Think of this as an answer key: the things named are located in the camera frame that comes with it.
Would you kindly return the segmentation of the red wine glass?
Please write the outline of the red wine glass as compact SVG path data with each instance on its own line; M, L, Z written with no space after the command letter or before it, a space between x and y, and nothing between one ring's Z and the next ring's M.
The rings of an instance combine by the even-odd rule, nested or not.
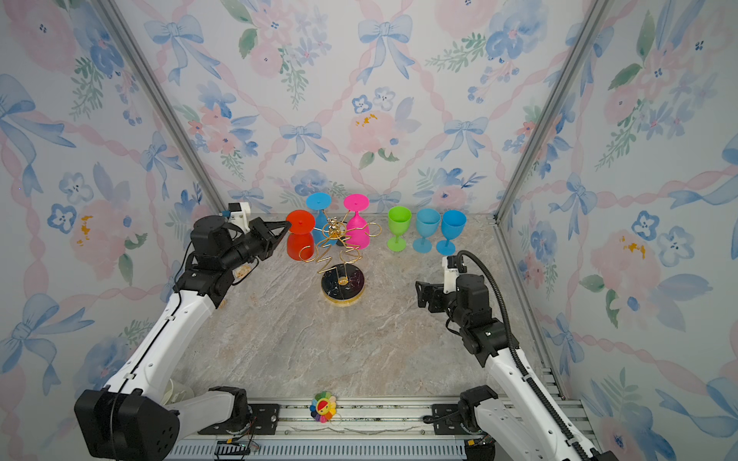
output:
M297 209L286 220L290 224L288 236L288 255L297 261L308 261L314 253L313 229L315 218L309 211Z

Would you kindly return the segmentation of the teal wine glass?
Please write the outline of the teal wine glass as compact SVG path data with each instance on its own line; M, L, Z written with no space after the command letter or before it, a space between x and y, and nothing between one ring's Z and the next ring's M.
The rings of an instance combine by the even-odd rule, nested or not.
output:
M440 224L441 215L435 209L421 209L416 215L416 230L419 238L413 242L413 249L417 253L427 254L432 251L430 238L435 234Z

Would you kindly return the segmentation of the green wine glass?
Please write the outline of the green wine glass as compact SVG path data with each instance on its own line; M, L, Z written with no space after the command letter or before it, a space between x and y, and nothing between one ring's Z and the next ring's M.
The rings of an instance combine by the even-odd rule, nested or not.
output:
M392 238L388 240L387 247L392 252L400 253L405 250L407 242L404 235L411 226L411 210L407 207L392 207L388 213L388 227Z

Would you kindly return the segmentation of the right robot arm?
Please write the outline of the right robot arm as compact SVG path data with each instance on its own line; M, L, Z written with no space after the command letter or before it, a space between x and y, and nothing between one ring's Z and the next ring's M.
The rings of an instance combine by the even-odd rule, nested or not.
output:
M478 386L459 396L459 416L472 432L483 432L514 460L614 460L575 427L532 366L512 333L507 305L490 278L451 273L442 284L417 282L418 306L444 313L459 326L464 349L503 389L512 416L498 394Z

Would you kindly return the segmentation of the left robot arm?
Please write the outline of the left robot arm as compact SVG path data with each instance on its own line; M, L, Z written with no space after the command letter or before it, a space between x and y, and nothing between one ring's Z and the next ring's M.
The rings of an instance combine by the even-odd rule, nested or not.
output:
M74 405L91 456L163 460L181 439L209 426L236 434L252 426L242 388L216 386L172 405L163 397L186 348L236 285L236 269L272 257L290 228L288 221L260 218L240 226L222 215L195 223L163 314L118 372L101 389L85 390Z

